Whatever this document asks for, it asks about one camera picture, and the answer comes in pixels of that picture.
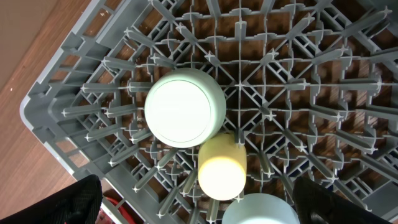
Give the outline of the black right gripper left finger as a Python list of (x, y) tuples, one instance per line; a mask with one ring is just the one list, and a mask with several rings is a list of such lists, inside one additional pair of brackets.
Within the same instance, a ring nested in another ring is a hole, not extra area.
[(3, 224), (95, 224), (102, 202), (102, 186), (91, 174), (57, 193), (1, 219)]

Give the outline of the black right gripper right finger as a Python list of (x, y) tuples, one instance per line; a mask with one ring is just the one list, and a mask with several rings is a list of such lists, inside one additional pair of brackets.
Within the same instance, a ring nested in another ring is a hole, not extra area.
[(300, 224), (390, 224), (303, 177), (294, 183), (293, 201)]

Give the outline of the light blue bowl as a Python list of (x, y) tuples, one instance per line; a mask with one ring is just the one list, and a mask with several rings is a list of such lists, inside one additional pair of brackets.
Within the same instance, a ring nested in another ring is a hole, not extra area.
[(222, 224), (299, 224), (296, 211), (270, 194), (247, 194), (224, 212)]

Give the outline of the yellow cup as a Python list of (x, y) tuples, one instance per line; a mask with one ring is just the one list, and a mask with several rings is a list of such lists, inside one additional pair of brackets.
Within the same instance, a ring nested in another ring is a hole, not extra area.
[(198, 153), (198, 183), (215, 200), (238, 196), (246, 184), (247, 154), (232, 134), (218, 134), (207, 140)]

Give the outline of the green bowl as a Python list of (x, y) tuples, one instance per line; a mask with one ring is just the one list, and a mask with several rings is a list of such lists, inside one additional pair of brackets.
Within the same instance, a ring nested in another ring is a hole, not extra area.
[(150, 88), (144, 115), (160, 142), (188, 148), (219, 132), (226, 116), (226, 100), (211, 75), (195, 68), (178, 68)]

